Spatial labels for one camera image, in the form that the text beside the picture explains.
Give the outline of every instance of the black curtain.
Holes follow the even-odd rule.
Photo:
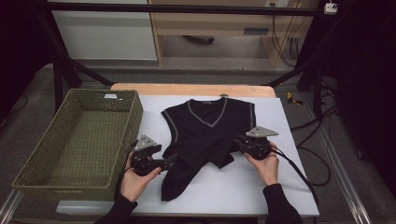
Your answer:
[[[7,116],[35,73],[52,63],[25,13],[14,0],[0,2],[0,121]],[[46,16],[60,38],[52,13]]]
[[[341,20],[316,66],[337,80],[337,104],[362,158],[373,162],[396,196],[396,1],[340,3],[343,17],[337,16]],[[331,26],[332,21],[314,18],[299,63],[309,59]],[[316,75],[304,73],[311,84]]]

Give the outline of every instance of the armhole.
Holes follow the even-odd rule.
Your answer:
[[[176,143],[178,138],[177,127],[166,110],[164,110],[162,114],[166,122],[168,123],[169,130],[171,131],[171,136],[172,136],[171,143]]]
[[[256,113],[254,104],[250,104],[250,128],[253,129],[257,126],[256,124]]]

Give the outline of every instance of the green woven basket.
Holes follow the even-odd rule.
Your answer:
[[[112,201],[142,115],[137,91],[71,90],[12,187],[46,200]]]

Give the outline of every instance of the white tabletop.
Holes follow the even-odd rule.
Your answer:
[[[268,139],[275,142],[304,174],[280,100],[261,97],[233,98],[255,104],[257,125],[279,133],[278,136]],[[216,100],[219,97],[140,95],[140,99],[144,113],[139,136],[146,134],[157,144],[163,145],[162,152],[153,156],[154,159],[159,159],[171,141],[171,134],[161,111],[190,99],[203,101]],[[234,161],[222,169],[211,163],[205,165],[186,190],[171,202],[161,201],[161,185],[166,175],[166,172],[162,172],[148,184],[133,213],[141,216],[196,217],[259,217],[267,214],[267,205],[262,195],[264,185],[254,167],[239,152],[233,153],[233,158]],[[283,158],[279,160],[278,180],[289,202],[302,217],[318,216],[318,208],[308,187],[287,161]],[[112,205],[112,202],[60,201],[57,212],[72,216],[103,216]]]

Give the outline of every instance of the v-neck collar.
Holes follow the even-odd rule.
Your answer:
[[[210,128],[215,127],[216,124],[219,123],[219,121],[221,120],[221,118],[222,118],[222,116],[223,116],[223,114],[224,114],[225,108],[227,107],[227,98],[225,98],[225,97],[221,97],[221,98],[220,98],[219,100],[217,100],[217,101],[209,101],[209,102],[221,102],[221,101],[224,101],[224,105],[223,105],[223,108],[221,109],[221,113],[219,114],[219,117],[215,120],[215,122],[213,122],[213,123],[208,123],[208,122],[204,121],[202,118],[200,118],[197,114],[195,114],[195,113],[192,111],[192,108],[191,108],[191,102],[192,102],[192,101],[194,101],[194,102],[199,102],[199,101],[195,101],[195,100],[192,100],[192,99],[189,100],[189,101],[187,102],[187,106],[188,106],[188,108],[189,108],[189,110],[190,110],[190,113],[191,113],[193,116],[195,116],[200,122],[202,122],[203,124],[209,126]]]

